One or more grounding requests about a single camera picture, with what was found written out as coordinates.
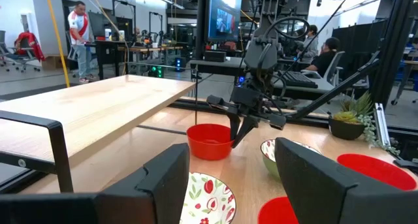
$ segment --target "man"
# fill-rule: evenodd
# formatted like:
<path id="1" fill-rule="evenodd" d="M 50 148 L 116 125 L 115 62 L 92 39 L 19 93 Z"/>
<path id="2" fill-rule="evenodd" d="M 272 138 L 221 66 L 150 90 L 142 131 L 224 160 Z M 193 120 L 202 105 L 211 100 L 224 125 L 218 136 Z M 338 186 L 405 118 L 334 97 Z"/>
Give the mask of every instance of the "man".
<path id="1" fill-rule="evenodd" d="M 318 27 L 316 27 L 316 25 L 311 25 L 309 27 L 309 32 L 308 32 L 308 37 L 305 39 L 305 41 L 303 42 L 303 47 L 306 48 L 308 46 L 308 44 L 312 41 L 311 45 L 308 46 L 308 49 L 306 50 L 305 54 L 302 57 L 302 60 L 305 62 L 311 62 L 312 59 L 315 56 L 318 56 L 318 39 L 314 39 L 314 37 L 316 36 L 318 32 Z"/>
<path id="2" fill-rule="evenodd" d="M 86 5 L 83 2 L 76 2 L 74 10 L 68 16 L 68 23 L 70 25 L 71 44 L 78 56 L 79 81 L 81 84 L 87 84 L 95 77 L 90 73 L 90 49 L 84 46 L 85 43 L 89 42 L 89 19 L 86 14 Z"/>
<path id="3" fill-rule="evenodd" d="M 334 59 L 337 49 L 340 45 L 340 40 L 334 37 L 331 37 L 325 41 L 322 46 L 321 55 L 315 58 L 311 65 L 305 70 L 317 71 L 318 74 L 324 77 L 325 72 L 327 71 L 331 61 Z"/>

